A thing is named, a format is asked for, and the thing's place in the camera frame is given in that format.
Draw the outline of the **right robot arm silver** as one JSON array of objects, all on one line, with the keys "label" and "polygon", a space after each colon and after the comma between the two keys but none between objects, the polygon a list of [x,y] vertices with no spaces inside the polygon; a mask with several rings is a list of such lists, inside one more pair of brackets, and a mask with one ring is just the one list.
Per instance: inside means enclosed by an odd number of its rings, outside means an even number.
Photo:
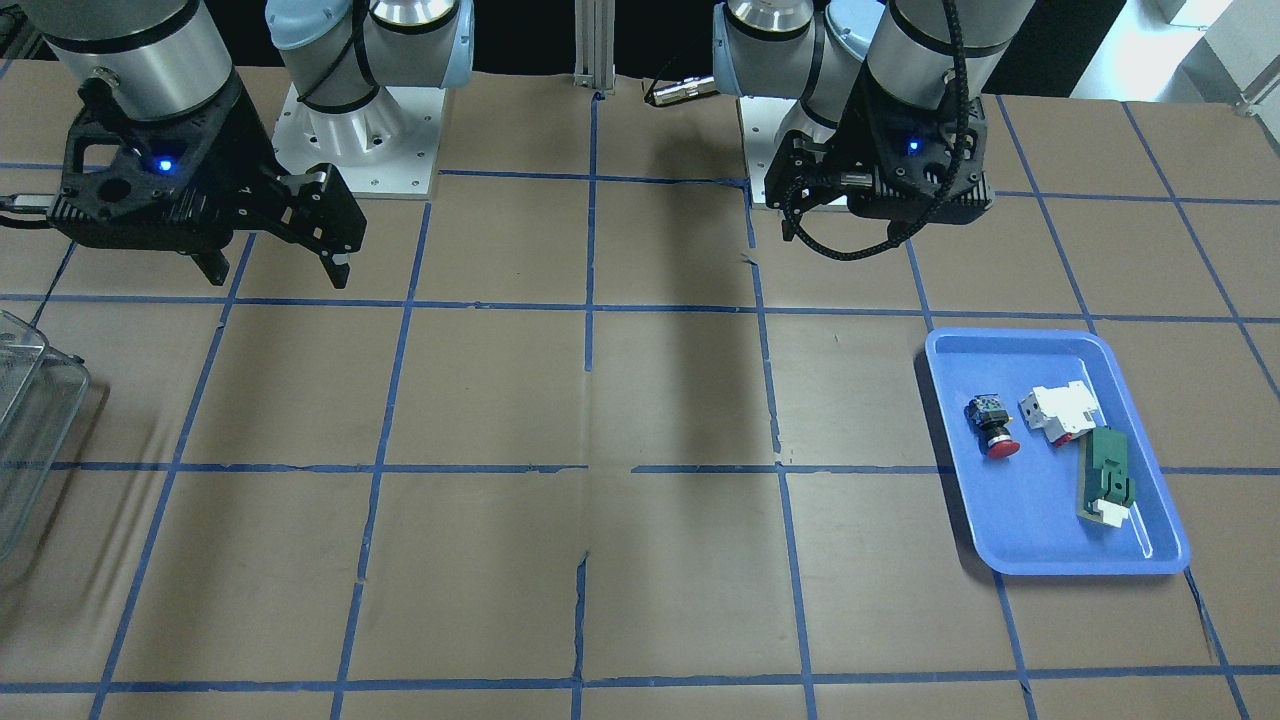
[{"label": "right robot arm silver", "polygon": [[87,249],[174,252],[211,284],[233,236],[265,232],[349,278],[358,196],[422,197],[438,111],[466,85],[471,1],[270,1],[293,100],[269,132],[202,1],[23,1],[78,81],[58,188],[3,199],[3,224]]}]

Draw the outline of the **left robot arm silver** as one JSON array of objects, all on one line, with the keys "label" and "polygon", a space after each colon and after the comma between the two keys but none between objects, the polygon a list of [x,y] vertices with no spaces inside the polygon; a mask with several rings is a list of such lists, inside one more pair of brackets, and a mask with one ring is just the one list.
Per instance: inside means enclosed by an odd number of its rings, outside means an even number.
[{"label": "left robot arm silver", "polygon": [[[742,100],[759,208],[844,205],[905,225],[966,225],[995,201],[980,94],[1029,1],[723,1],[712,20],[717,90]],[[792,191],[792,183],[799,190]]]}]

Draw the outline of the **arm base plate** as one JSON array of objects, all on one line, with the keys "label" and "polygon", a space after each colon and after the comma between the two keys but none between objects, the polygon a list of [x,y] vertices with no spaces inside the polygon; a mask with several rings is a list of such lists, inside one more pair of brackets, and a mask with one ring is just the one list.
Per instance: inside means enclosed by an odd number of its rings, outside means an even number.
[{"label": "arm base plate", "polygon": [[384,87],[360,109],[326,114],[289,88],[271,137],[276,160],[292,174],[330,163],[357,199],[428,200],[447,100],[444,88]]},{"label": "arm base plate", "polygon": [[739,115],[754,209],[767,208],[765,176],[787,131],[800,129],[819,143],[829,141],[835,133],[835,128],[809,117],[799,100],[790,97],[740,97]]}]

